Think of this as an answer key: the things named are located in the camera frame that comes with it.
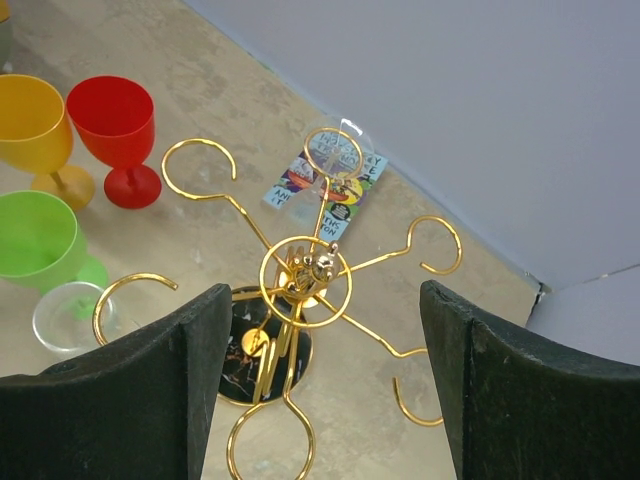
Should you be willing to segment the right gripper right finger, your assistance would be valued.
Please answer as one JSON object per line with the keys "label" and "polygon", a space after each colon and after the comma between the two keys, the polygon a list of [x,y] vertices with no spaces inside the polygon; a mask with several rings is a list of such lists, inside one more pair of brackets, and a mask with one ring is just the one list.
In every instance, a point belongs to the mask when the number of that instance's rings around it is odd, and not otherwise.
{"label": "right gripper right finger", "polygon": [[546,339],[435,280],[419,306],[457,478],[638,478],[637,366]]}

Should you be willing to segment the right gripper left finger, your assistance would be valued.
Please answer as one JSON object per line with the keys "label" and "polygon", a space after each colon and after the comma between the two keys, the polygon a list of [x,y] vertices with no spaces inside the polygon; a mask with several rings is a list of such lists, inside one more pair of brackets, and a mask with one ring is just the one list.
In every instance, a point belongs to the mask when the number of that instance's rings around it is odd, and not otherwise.
{"label": "right gripper left finger", "polygon": [[2,478],[201,478],[231,320],[216,284],[103,347],[2,378]]}

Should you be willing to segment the gold wine glass rack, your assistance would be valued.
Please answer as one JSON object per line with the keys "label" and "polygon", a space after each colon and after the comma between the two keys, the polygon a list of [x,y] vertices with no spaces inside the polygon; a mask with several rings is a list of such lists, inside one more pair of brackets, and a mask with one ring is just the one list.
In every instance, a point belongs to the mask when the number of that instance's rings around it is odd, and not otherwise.
{"label": "gold wine glass rack", "polygon": [[253,398],[247,410],[236,420],[226,444],[226,462],[229,474],[238,479],[241,473],[235,458],[236,442],[246,422],[266,407],[264,396],[272,390],[274,376],[281,358],[287,360],[287,369],[281,399],[302,424],[308,447],[305,462],[297,473],[297,478],[306,478],[312,468],[317,440],[308,416],[293,401],[294,375],[298,360],[299,337],[302,332],[319,329],[343,319],[382,345],[393,357],[407,358],[421,354],[414,348],[405,352],[395,349],[384,337],[362,325],[346,312],[353,294],[353,274],[391,258],[408,254],[413,246],[415,228],[427,221],[426,216],[414,219],[406,234],[406,244],[400,250],[391,251],[378,257],[350,265],[335,241],[325,241],[315,229],[309,235],[294,235],[270,242],[248,211],[230,194],[222,194],[248,223],[253,233],[264,245],[266,252],[258,273],[258,286],[253,291],[234,293],[233,301],[261,299],[269,318],[280,321],[276,337],[265,331],[259,324],[251,327],[241,340],[244,353],[259,361],[257,378],[254,382]]}

